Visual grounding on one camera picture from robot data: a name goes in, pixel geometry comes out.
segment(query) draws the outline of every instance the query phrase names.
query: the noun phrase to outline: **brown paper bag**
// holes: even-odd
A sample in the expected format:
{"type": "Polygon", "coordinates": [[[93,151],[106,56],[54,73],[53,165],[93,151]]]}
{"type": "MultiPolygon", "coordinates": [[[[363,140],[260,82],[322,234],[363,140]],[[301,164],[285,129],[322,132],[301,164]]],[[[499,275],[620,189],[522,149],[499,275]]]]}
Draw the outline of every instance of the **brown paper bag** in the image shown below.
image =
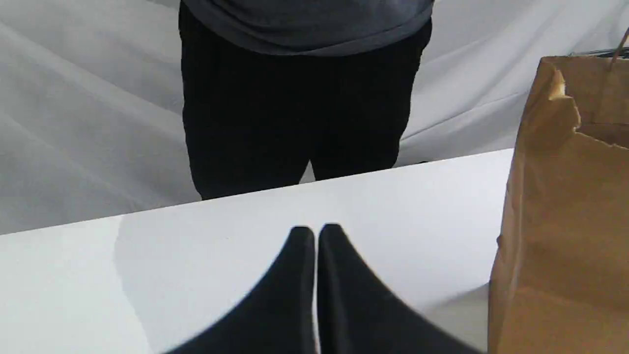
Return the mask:
{"type": "Polygon", "coordinates": [[[490,353],[629,353],[629,60],[542,59],[498,245],[490,353]]]}

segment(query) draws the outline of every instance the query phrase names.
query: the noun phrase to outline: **pant leg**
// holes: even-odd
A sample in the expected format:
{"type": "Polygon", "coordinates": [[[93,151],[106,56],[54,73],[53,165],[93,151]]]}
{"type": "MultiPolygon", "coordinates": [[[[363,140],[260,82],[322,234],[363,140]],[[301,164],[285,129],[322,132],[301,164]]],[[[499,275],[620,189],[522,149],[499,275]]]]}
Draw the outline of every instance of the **pant leg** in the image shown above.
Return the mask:
{"type": "Polygon", "coordinates": [[[181,5],[183,121],[203,199],[299,183],[309,159],[294,60],[240,49],[181,5]]]}
{"type": "Polygon", "coordinates": [[[334,58],[335,80],[326,99],[325,125],[312,158],[317,180],[394,166],[408,124],[413,81],[432,23],[413,36],[371,52],[334,58]]]}

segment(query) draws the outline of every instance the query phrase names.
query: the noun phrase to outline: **tabletop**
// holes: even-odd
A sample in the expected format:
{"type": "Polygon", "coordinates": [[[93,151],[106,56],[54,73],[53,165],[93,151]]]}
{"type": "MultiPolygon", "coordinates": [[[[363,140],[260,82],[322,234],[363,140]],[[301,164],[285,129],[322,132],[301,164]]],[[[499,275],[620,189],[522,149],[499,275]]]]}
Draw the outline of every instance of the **tabletop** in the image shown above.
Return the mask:
{"type": "Polygon", "coordinates": [[[215,323],[293,226],[343,226],[407,305],[486,350],[513,150],[0,237],[0,349],[161,353],[215,323]]]}

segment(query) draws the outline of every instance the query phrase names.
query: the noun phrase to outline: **gray t-shirt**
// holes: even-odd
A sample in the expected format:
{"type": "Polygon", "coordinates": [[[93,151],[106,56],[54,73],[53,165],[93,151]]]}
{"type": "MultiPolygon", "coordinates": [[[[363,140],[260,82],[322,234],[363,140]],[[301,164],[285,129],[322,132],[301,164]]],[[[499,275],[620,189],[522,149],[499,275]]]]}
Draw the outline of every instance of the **gray t-shirt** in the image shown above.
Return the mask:
{"type": "Polygon", "coordinates": [[[342,56],[385,47],[428,22],[433,0],[184,0],[235,45],[274,55],[342,56]]]}

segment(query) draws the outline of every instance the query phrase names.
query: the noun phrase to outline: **white backdrop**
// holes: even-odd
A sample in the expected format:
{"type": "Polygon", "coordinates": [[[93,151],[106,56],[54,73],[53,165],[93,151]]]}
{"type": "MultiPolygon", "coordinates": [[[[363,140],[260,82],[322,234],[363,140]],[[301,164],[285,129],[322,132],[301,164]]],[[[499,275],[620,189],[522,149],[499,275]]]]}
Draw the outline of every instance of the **white backdrop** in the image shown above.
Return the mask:
{"type": "MultiPolygon", "coordinates": [[[[0,234],[198,198],[178,2],[0,0],[0,234]]],[[[615,47],[629,4],[441,0],[434,22],[400,164],[512,146],[539,58],[615,47]]]]}

